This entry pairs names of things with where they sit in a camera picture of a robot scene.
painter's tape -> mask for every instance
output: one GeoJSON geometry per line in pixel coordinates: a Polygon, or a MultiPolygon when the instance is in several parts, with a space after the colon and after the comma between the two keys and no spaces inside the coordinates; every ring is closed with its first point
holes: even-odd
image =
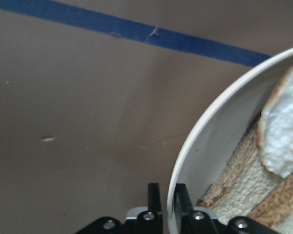
{"type": "Polygon", "coordinates": [[[50,0],[0,0],[0,9],[254,67],[270,56],[50,0]]]}

bowl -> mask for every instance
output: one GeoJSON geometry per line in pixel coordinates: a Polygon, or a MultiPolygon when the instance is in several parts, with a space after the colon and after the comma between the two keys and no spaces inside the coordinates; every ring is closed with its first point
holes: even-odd
{"type": "Polygon", "coordinates": [[[242,135],[274,86],[293,65],[293,48],[257,65],[229,86],[203,113],[176,160],[167,196],[170,234],[177,234],[173,195],[185,183],[192,204],[215,183],[242,135]]]}

blue tape strip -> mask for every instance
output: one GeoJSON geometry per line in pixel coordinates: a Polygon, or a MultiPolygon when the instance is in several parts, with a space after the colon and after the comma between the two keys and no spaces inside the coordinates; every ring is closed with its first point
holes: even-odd
{"type": "Polygon", "coordinates": [[[250,67],[270,57],[51,0],[0,0],[0,9],[250,67]]]}

silver screw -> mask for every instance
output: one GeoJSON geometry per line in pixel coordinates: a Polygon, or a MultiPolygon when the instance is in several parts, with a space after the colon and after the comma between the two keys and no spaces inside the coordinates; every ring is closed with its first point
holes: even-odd
{"type": "Polygon", "coordinates": [[[152,214],[152,212],[148,212],[146,213],[143,218],[146,220],[146,221],[149,221],[149,220],[152,220],[154,219],[154,214],[152,214]]]}
{"type": "Polygon", "coordinates": [[[106,229],[106,230],[110,230],[112,228],[115,228],[116,224],[114,223],[113,220],[109,220],[108,222],[106,222],[104,225],[103,225],[103,228],[106,229]]]}
{"type": "Polygon", "coordinates": [[[238,228],[241,228],[241,229],[248,227],[248,224],[244,219],[238,219],[234,223],[238,228]]]}
{"type": "Polygon", "coordinates": [[[205,216],[202,212],[197,211],[193,214],[193,218],[195,218],[196,220],[201,220],[203,219],[205,216]]]}

screw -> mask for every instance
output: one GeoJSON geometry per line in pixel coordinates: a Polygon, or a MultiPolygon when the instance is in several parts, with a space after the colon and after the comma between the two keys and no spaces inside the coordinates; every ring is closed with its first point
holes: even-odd
{"type": "Polygon", "coordinates": [[[115,228],[116,224],[114,223],[113,220],[109,220],[108,222],[106,222],[104,225],[103,225],[103,228],[106,229],[106,230],[110,230],[110,229],[113,229],[115,228]]]}
{"type": "Polygon", "coordinates": [[[193,218],[195,218],[196,220],[201,220],[203,219],[205,216],[202,212],[197,211],[193,214],[193,218]]]}
{"type": "Polygon", "coordinates": [[[152,219],[154,219],[154,214],[152,214],[152,212],[148,212],[147,214],[145,214],[145,215],[143,216],[143,218],[144,218],[146,221],[152,220],[152,219]]]}
{"type": "Polygon", "coordinates": [[[241,228],[241,229],[248,227],[248,224],[244,219],[238,219],[234,223],[238,228],[241,228]]]}

